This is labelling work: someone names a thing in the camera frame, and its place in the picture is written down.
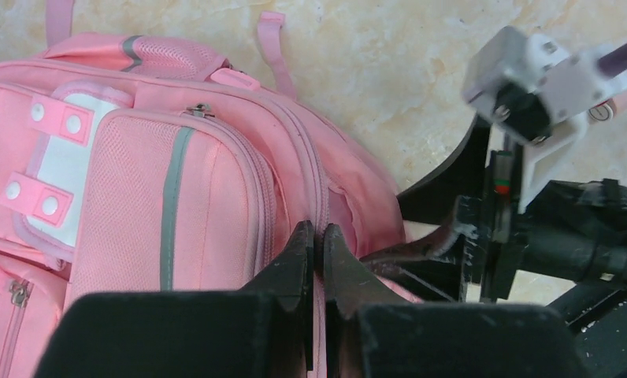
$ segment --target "white button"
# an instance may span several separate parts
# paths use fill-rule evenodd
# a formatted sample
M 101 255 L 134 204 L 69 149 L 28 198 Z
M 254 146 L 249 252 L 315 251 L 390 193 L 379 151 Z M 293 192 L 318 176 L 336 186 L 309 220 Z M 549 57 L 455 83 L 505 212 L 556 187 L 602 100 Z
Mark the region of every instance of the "white button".
M 37 102 L 33 104 L 31 108 L 31 118 L 35 122 L 39 122 L 44 118 L 44 106 L 41 103 Z
M 76 134 L 82 129 L 82 120 L 78 116 L 72 115 L 65 121 L 65 128 L 70 134 Z
M 43 201 L 43 213 L 51 215 L 58 210 L 58 200 L 55 197 L 47 197 Z
M 9 183 L 9 185 L 5 189 L 5 196 L 7 197 L 7 199 L 15 199 L 16 197 L 19 197 L 20 193 L 21 185 L 19 185 L 17 181 Z

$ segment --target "pink strap loop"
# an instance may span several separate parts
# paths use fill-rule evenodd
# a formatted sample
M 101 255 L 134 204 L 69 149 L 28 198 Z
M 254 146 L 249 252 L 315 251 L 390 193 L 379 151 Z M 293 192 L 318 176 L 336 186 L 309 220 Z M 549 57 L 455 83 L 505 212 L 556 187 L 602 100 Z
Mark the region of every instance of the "pink strap loop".
M 290 98 L 297 99 L 297 91 L 292 83 L 284 56 L 281 54 L 280 30 L 284 26 L 286 15 L 265 11 L 258 22 L 258 40 L 265 60 L 272 69 L 276 89 Z
M 234 69 L 219 69 L 210 76 L 214 83 L 229 85 L 230 87 L 242 88 L 249 91 L 260 89 L 260 82 L 245 73 Z
M 72 34 L 72 8 L 75 0 L 47 0 L 46 44 L 53 46 Z
M 19 214 L 61 227 L 73 195 L 18 172 L 9 176 L 0 205 Z
M 26 124 L 45 134 L 86 146 L 91 137 L 93 116 L 92 110 L 36 94 Z

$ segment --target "screw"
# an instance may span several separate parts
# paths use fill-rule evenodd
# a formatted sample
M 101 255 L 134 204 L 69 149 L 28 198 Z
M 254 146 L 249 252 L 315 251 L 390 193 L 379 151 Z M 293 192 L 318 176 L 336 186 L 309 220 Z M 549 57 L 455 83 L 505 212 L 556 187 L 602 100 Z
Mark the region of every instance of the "screw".
M 595 106 L 588 110 L 588 114 L 590 117 L 595 120 L 609 120 L 610 119 L 610 111 L 608 110 L 610 107 L 608 105 Z
M 555 51 L 557 51 L 557 46 L 555 46 L 555 44 L 552 42 L 545 42 L 543 48 L 548 54 L 553 54 Z
M 508 119 L 509 116 L 510 109 L 508 109 L 508 107 L 506 107 L 505 105 L 500 105 L 497 107 L 497 109 L 495 109 L 495 117 L 497 117 L 500 122 L 504 122 Z

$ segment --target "mesh pocket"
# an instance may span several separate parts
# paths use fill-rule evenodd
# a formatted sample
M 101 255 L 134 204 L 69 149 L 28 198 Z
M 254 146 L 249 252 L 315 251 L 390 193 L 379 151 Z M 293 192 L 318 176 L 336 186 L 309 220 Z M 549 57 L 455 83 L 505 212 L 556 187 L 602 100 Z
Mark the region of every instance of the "mesh pocket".
M 139 37 L 126 53 L 135 59 L 130 72 L 162 79 L 204 80 L 217 69 L 228 67 L 224 57 L 208 46 L 186 39 Z
M 178 128 L 116 117 L 98 131 L 70 298 L 159 290 L 163 182 Z

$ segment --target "pink backpack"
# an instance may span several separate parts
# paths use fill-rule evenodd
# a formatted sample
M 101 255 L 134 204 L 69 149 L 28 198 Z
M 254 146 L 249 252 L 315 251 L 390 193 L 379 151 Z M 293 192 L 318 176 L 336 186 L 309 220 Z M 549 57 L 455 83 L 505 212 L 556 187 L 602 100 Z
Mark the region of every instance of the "pink backpack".
M 299 221 L 339 224 L 358 257 L 404 242 L 386 169 L 296 101 L 284 15 L 258 24 L 272 91 L 184 39 L 66 38 L 58 3 L 50 48 L 0 64 L 0 377 L 34 372 L 80 296 L 235 290 Z

